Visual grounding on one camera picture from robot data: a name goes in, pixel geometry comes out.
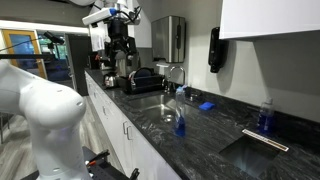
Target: black marble countertop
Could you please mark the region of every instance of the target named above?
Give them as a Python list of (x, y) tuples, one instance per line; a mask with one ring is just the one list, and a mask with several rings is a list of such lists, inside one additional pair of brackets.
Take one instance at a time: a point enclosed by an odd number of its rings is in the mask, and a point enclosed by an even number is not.
[[(86, 72), (105, 89), (100, 70), (87, 69)], [(219, 152), (244, 136), (243, 129), (256, 132), (256, 107), (213, 94), (203, 95), (206, 101), (216, 104), (210, 111), (199, 110), (199, 102), (187, 101), (195, 109), (187, 113), (186, 136), (181, 138), (174, 135), (170, 125), (149, 120), (128, 103), (132, 99), (163, 94), (162, 91), (127, 95), (115, 88), (105, 93), (182, 179), (320, 179), (320, 126), (317, 123), (284, 122), (285, 116), (277, 119), (279, 124), (296, 124), (300, 129), (279, 128), (278, 133), (269, 135), (268, 138), (290, 149), (279, 152), (259, 176), (252, 177)]]

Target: soap bottle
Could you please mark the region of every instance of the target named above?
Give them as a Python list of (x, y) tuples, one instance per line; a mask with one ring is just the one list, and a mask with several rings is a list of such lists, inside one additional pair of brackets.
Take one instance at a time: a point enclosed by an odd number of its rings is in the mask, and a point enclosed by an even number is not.
[(183, 87), (179, 87), (176, 90), (174, 132), (177, 136), (185, 136), (185, 92)]
[(261, 104), (258, 120), (258, 130), (260, 133), (266, 134), (273, 130), (274, 110), (272, 103), (272, 98), (268, 98), (265, 102)]

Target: drain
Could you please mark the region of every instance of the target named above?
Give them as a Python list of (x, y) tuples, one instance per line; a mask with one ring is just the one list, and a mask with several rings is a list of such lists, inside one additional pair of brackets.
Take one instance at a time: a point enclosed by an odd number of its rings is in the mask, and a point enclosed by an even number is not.
[(174, 116), (173, 115), (170, 115), (170, 114), (167, 114), (167, 115), (163, 115), (162, 116), (162, 120), (164, 122), (171, 122), (174, 120)]

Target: blue sponge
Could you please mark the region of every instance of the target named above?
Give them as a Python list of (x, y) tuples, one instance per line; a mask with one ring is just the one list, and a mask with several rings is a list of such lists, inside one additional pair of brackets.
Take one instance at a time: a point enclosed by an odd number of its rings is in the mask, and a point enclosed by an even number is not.
[(202, 110), (207, 111), (207, 110), (212, 109), (214, 106), (216, 106), (216, 105), (215, 105), (215, 104), (212, 104), (212, 103), (210, 103), (210, 102), (205, 102), (205, 103), (203, 103), (202, 105), (200, 105), (199, 108), (202, 109)]

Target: stainless steel sink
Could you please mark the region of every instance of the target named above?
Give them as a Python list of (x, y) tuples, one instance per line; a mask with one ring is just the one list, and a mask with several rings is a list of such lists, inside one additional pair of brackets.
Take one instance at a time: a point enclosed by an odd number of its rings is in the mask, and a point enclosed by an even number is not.
[[(143, 112), (143, 114), (151, 120), (162, 120), (171, 122), (174, 119), (176, 101), (165, 95), (151, 96), (141, 99), (131, 100), (130, 105)], [(186, 112), (192, 108), (185, 106)]]
[(258, 140), (243, 136), (220, 152), (233, 165), (258, 177), (278, 155), (279, 150)]

